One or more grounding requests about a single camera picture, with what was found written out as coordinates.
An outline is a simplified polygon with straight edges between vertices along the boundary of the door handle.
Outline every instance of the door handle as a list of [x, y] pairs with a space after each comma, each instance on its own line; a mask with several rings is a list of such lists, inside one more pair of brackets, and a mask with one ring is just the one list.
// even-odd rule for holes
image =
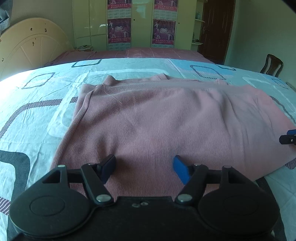
[[202, 33], [204, 34], [205, 32], [209, 32], [209, 30], [206, 27], [203, 27]]

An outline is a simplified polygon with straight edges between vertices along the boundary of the poster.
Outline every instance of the poster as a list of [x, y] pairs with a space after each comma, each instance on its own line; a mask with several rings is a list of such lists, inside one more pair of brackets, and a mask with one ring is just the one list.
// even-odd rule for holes
[[131, 47], [131, 19], [108, 19], [109, 50], [125, 50]]
[[177, 21], [178, 0], [154, 0], [154, 19]]
[[178, 0], [155, 0], [154, 9], [176, 12], [178, 9]]
[[131, 8], [131, 0], [108, 0], [108, 9]]
[[130, 18], [132, 0], [108, 0], [108, 19]]
[[153, 45], [174, 45], [175, 39], [175, 21], [166, 21], [154, 19], [153, 21]]

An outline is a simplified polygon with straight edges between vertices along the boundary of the wall shelf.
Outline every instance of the wall shelf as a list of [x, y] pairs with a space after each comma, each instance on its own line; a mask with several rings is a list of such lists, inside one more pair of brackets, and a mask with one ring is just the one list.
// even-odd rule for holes
[[195, 19], [196, 21], [200, 21], [200, 22], [203, 22], [203, 23], [205, 23], [205, 21], [203, 21], [203, 20], [200, 20], [200, 19]]
[[199, 43], [199, 42], [192, 42], [192, 44], [194, 44], [194, 45], [202, 45], [203, 43]]

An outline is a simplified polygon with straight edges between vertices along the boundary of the light blue bedsheet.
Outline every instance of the light blue bedsheet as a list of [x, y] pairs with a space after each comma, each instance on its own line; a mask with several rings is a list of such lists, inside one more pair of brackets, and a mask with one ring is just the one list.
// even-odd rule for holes
[[[19, 73], [0, 82], [0, 240], [13, 235], [10, 201], [49, 171], [55, 150], [70, 125], [82, 84], [97, 85], [156, 74], [249, 84], [262, 89], [295, 123], [296, 93], [282, 80], [231, 67], [184, 60], [118, 58], [88, 60]], [[296, 161], [266, 176], [281, 209], [275, 235], [296, 239]]]

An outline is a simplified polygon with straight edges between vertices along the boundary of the green wall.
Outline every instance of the green wall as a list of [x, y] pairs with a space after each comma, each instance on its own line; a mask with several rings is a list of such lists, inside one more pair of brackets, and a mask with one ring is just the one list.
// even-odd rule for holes
[[267, 54], [284, 62], [279, 78], [296, 86], [296, 14], [282, 0], [236, 0], [225, 65], [260, 72]]

